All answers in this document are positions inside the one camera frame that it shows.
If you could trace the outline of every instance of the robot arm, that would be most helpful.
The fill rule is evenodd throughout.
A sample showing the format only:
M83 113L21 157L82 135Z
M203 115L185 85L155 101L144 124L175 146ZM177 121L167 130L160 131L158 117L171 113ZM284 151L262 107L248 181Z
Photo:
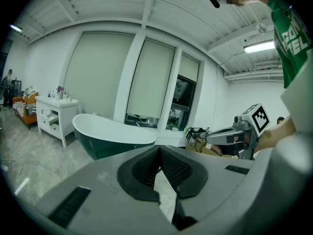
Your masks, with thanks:
M243 149L235 150L240 159L251 160L260 136L270 121L262 104L252 105L244 113L236 116L232 127L225 128L205 136L207 143L215 145L234 145L242 143Z

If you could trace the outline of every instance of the ceiling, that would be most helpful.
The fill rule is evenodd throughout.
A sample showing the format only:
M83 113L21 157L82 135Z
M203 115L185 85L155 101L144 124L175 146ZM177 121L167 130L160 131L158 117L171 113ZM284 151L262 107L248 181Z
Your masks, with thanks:
M273 39L270 9L261 3L242 7L221 4L216 9L209 0L31 0L15 24L31 43L61 28L93 21L126 21L167 31L218 64L226 62L221 67L228 75L281 69L274 49L243 53L246 45ZM259 33L258 24L266 33ZM262 72L259 79L282 80L282 75Z

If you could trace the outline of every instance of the ceiling light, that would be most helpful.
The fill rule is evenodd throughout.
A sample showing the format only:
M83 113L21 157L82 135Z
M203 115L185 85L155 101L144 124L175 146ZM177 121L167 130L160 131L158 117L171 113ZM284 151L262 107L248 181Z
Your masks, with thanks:
M274 49L274 48L275 48L274 41L269 40L269 41L264 41L264 42L256 43L253 45L245 46L244 50L247 54L250 54L250 53L257 52L257 51L262 51L266 49Z
M18 32L21 32L21 31L22 31L21 28L19 28L19 27L17 27L17 26L14 26L14 25L12 25L12 24L9 24L9 26L10 26L12 29L17 30Z

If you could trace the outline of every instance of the cabinet leg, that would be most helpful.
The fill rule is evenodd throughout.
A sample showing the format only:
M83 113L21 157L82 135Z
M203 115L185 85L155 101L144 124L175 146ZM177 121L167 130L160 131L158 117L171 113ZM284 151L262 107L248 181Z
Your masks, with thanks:
M65 137L62 137L62 144L63 144L64 148L67 147L67 141L66 141Z

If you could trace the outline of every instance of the window blind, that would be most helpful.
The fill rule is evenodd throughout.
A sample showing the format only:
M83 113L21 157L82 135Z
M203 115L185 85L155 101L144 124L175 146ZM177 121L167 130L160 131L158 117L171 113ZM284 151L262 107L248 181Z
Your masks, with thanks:
M65 91L84 113L113 119L124 63L134 37L111 33L82 35L70 61Z
M175 50L146 40L136 66L127 113L160 118Z
M180 61L179 75L197 82L199 63L192 58L182 55Z

